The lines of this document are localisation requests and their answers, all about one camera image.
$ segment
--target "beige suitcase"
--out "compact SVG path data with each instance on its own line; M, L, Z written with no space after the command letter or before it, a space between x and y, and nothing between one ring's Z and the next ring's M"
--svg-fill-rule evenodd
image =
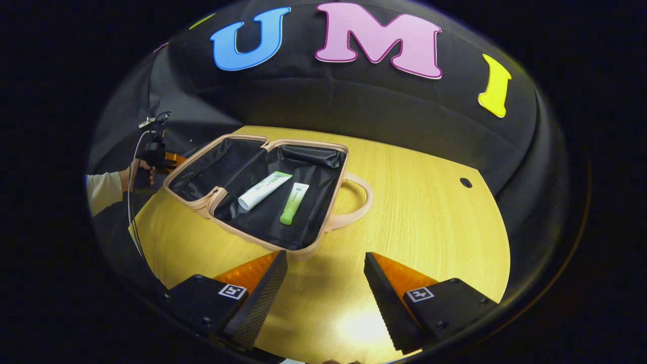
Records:
M373 191L346 171L348 157L348 148L340 144L301 139L268 143L259 135L227 134L178 166L164 188L228 232L306 260L317 252L324 233L357 221L371 208ZM276 171L292 177L250 211L243 209L238 197ZM350 214L333 215L334 199L346 180L366 191L366 202ZM295 182L309 188L292 225L284 225L279 218Z

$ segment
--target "lotion tube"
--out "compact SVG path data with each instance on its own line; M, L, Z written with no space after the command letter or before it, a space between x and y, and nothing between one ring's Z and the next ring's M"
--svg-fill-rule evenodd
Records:
M291 177L291 174L276 171L240 196L238 203L242 208L249 211Z
M292 225L292 218L299 209L299 205L301 205L301 201L303 200L303 196L305 195L305 191L308 190L308 187L310 186L304 183L294 183L292 186L292 192L290 192L290 197L285 203L285 208L283 209L283 214L280 218L281 223Z

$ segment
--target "wooden table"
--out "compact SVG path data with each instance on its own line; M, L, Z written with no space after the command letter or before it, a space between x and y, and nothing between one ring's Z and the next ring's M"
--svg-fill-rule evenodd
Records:
M273 354L317 364L363 364L402 358L393 348L363 273L374 251L442 281L458 277L499 302L510 272L503 220L480 173L432 155L379 142L314 131L245 126L236 133L344 144L347 169L372 187L371 210L327 233L317 255L288 259L288 271L256 340ZM466 188L460 178L469 179ZM364 191L342 185L333 212L364 202ZM160 189L137 214L146 258L172 288L194 274L214 277L268 253L224 232Z

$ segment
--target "green tube cap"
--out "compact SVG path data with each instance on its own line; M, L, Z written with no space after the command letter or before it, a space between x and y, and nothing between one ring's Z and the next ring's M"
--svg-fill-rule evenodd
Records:
M281 215L281 218L279 220L285 225L292 225L292 218L294 217L295 212L296 211L292 210L283 210L283 214Z

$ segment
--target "pink letter m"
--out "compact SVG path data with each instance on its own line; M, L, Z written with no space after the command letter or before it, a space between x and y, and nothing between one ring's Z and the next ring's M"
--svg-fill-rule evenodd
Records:
M436 24L409 14L398 15L382 26L366 9L353 3L327 3L317 6L328 17L325 45L315 57L323 62L352 62L357 52L350 48L351 33L373 63L381 61L401 41L400 54L391 64L404 72L427 78L440 78L436 64Z

